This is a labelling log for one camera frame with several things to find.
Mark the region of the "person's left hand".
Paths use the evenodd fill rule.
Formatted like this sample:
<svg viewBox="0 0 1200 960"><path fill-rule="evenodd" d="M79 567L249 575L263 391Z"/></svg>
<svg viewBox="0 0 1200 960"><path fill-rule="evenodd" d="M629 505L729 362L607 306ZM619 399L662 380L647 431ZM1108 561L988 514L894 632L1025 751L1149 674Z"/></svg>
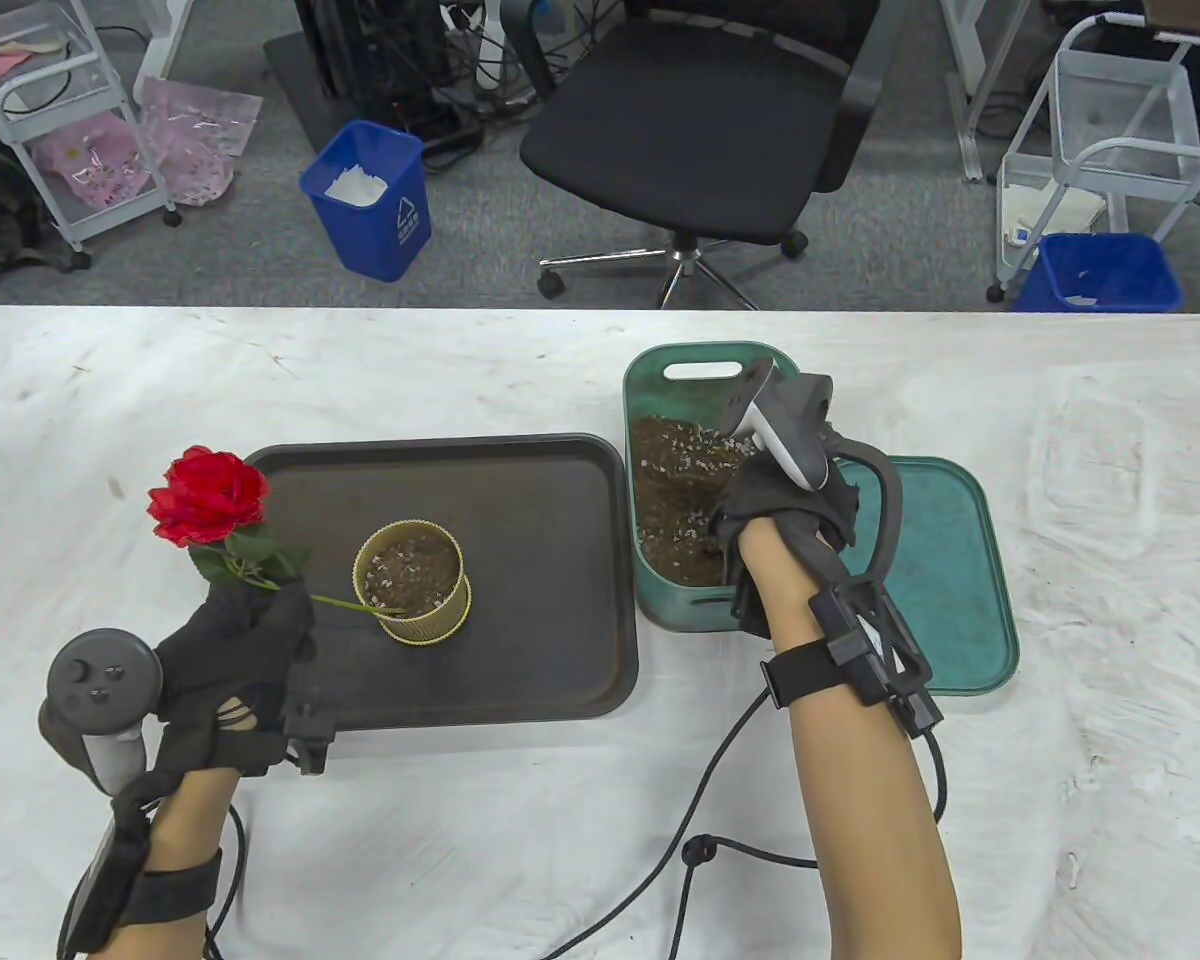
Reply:
<svg viewBox="0 0 1200 960"><path fill-rule="evenodd" d="M214 582L202 607L156 646L164 722L155 768L166 776L234 769L262 776L286 758L281 718L290 668L316 650L304 581L280 590Z"/></svg>

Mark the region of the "person's right hand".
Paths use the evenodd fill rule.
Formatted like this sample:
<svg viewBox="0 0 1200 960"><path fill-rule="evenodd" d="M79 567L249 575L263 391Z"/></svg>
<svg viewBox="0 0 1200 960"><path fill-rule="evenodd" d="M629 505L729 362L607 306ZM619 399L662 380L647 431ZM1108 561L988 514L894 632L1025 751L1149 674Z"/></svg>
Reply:
<svg viewBox="0 0 1200 960"><path fill-rule="evenodd" d="M742 538L757 521L773 522L779 562L798 568L798 582L779 589L779 602L800 599L806 611L818 593L848 580L842 550L856 544L859 490L829 467L824 485L806 492L788 480L770 454L756 454L728 480L710 517L710 535L722 550L725 584L732 586L732 612L740 631L772 638L764 586L773 586L763 562L745 557Z"/></svg>

